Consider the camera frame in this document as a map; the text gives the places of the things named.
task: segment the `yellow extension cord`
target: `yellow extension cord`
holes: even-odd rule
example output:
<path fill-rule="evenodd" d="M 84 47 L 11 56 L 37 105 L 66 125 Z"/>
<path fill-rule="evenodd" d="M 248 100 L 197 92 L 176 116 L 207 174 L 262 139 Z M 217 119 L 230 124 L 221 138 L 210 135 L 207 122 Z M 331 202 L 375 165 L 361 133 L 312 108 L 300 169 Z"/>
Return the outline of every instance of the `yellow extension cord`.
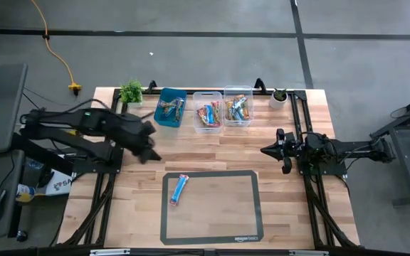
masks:
<path fill-rule="evenodd" d="M 37 8 L 39 14 L 41 15 L 42 21 L 43 21 L 43 26 L 45 27 L 46 30 L 46 36 L 48 36 L 48 27 L 47 27 L 47 21 L 45 19 L 45 17 L 42 14 L 41 9 L 39 8 L 39 6 L 37 5 L 35 0 L 31 0 L 31 2 L 34 4 L 34 6 Z M 74 95 L 77 96 L 78 95 L 78 91 L 82 90 L 82 85 L 78 85 L 77 83 L 75 83 L 74 81 L 74 77 L 72 75 L 72 72 L 70 71 L 69 65 L 62 59 L 62 57 L 60 57 L 58 54 L 56 54 L 55 52 L 53 52 L 50 48 L 50 44 L 48 43 L 48 38 L 45 38 L 46 41 L 46 46 L 48 51 L 55 57 L 57 57 L 57 59 L 61 60 L 61 62 L 64 64 L 64 66 L 67 67 L 68 72 L 69 72 L 69 76 L 70 76 L 70 85 L 69 90 L 72 90 L 74 92 Z"/>

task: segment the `plastic bin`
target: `plastic bin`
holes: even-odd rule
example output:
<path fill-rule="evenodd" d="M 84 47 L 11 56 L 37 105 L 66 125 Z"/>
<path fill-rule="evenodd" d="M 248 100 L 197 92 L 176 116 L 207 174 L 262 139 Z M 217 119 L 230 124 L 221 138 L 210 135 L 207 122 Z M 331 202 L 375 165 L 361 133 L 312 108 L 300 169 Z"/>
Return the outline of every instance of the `plastic bin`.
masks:
<path fill-rule="evenodd" d="M 159 103 L 161 102 L 161 100 L 165 102 L 171 102 L 172 100 L 175 100 L 176 97 L 180 97 L 184 99 L 183 107 L 179 113 L 180 114 L 179 122 L 174 121 L 175 113 L 172 113 L 168 117 L 163 117 L 162 113 L 164 109 L 162 109 L 161 107 L 156 107 L 156 111 L 154 112 L 154 120 L 159 125 L 168 126 L 168 127 L 179 127 L 180 124 L 182 123 L 183 112 L 184 112 L 184 108 L 186 107 L 186 91 L 185 90 L 175 90 L 175 89 L 170 89 L 170 88 L 162 89 L 161 95 L 159 96 L 159 102 L 157 103 L 158 104 L 157 106 L 159 106 Z"/>
<path fill-rule="evenodd" d="M 233 100 L 237 95 L 245 95 L 247 99 L 247 107 L 249 113 L 249 119 L 247 120 L 229 120 L 227 113 L 227 106 L 223 107 L 224 124 L 229 127 L 247 127 L 254 119 L 253 108 L 253 88 L 247 85 L 228 85 L 224 88 L 224 104 L 227 101 Z"/>
<path fill-rule="evenodd" d="M 194 128 L 197 133 L 202 134 L 215 134 L 221 132 L 223 124 L 223 101 L 222 94 L 220 92 L 195 92 L 192 95 L 194 101 Z M 206 127 L 200 120 L 197 110 L 204 105 L 210 105 L 212 101 L 219 101 L 219 127 Z"/>

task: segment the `blue bin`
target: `blue bin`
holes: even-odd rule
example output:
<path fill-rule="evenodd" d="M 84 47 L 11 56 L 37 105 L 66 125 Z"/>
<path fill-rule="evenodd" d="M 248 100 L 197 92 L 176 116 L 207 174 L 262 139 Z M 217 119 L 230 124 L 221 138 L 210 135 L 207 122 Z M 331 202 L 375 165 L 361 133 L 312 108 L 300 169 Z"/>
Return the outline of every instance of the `blue bin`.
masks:
<path fill-rule="evenodd" d="M 170 89 L 170 88 L 162 89 L 161 95 L 159 96 L 159 102 L 157 103 L 157 105 L 159 106 L 159 103 L 161 100 L 165 102 L 171 102 L 172 100 L 175 100 L 176 97 L 180 97 L 184 99 L 183 107 L 179 113 L 180 115 L 179 122 L 174 122 L 175 113 L 172 113 L 168 117 L 163 117 L 162 112 L 164 110 L 161 107 L 156 107 L 156 111 L 154 112 L 154 120 L 159 125 L 168 126 L 168 127 L 179 127 L 179 125 L 182 123 L 183 111 L 184 111 L 184 108 L 186 107 L 186 91 L 185 90 L 175 90 L 175 89 Z"/>

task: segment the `butcher block table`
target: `butcher block table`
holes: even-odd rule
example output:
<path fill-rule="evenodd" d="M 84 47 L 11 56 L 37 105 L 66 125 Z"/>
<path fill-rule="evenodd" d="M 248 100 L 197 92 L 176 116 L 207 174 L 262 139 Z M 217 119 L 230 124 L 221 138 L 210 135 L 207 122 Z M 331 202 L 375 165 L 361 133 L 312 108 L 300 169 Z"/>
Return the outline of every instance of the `butcher block table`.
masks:
<path fill-rule="evenodd" d="M 96 88 L 94 98 L 112 104 L 114 88 Z M 332 120 L 324 90 L 306 90 L 312 128 L 334 138 Z M 128 109 L 137 115 L 154 111 L 159 95 L 143 95 L 143 107 Z M 292 172 L 282 174 L 282 162 L 266 156 L 260 148 L 275 142 L 275 131 L 295 132 L 290 100 L 281 110 L 271 109 L 269 96 L 254 96 L 254 120 L 249 127 L 224 127 L 220 134 L 197 134 L 194 130 L 192 96 L 188 95 L 182 125 L 179 128 L 156 127 L 152 138 L 161 161 L 140 164 L 125 152 L 121 173 L 113 191 L 105 247 L 175 247 L 224 249 L 312 249 L 310 217 L 302 176 L 293 161 Z M 301 102 L 300 120 L 305 131 Z M 90 138 L 97 141 L 102 138 Z M 258 177 L 264 237 L 260 242 L 204 245 L 164 245 L 159 239 L 161 223 L 162 178 L 169 172 L 253 170 Z M 97 174 L 86 174 L 74 181 L 58 242 L 67 240 L 90 211 Z M 331 216 L 354 243 L 359 244 L 347 189 L 335 176 L 323 177 Z M 317 214 L 322 241 L 324 224 Z M 100 215 L 95 229 L 99 227 Z M 194 229 L 194 223 L 185 223 Z"/>

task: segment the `concrete floor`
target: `concrete floor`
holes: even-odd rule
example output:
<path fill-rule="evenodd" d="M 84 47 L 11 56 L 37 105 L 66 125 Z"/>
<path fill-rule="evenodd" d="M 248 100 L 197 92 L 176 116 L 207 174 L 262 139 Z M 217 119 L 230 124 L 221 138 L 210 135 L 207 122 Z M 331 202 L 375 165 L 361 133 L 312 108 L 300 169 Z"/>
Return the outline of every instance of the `concrete floor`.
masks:
<path fill-rule="evenodd" d="M 116 31 L 295 32 L 288 0 L 38 0 L 50 28 Z M 410 34 L 410 0 L 297 0 L 305 33 Z M 0 27 L 42 28 L 31 2 L 0 0 Z M 410 102 L 410 41 L 306 40 L 314 87 L 325 89 L 336 137 L 365 140 Z M 26 87 L 64 105 L 93 96 L 97 86 L 130 78 L 161 86 L 252 85 L 305 88 L 295 39 L 52 36 L 83 85 L 76 100 L 62 64 L 40 36 L 0 36 L 0 65 L 27 63 Z M 64 110 L 34 95 L 50 110 Z M 20 112 L 32 108 L 23 99 Z M 410 206 L 391 200 L 408 191 L 397 161 L 356 162 L 349 187 L 361 244 L 410 252 Z M 61 219 L 64 198 L 37 201 L 23 212 L 31 239 L 0 240 L 0 250 L 47 246 Z"/>

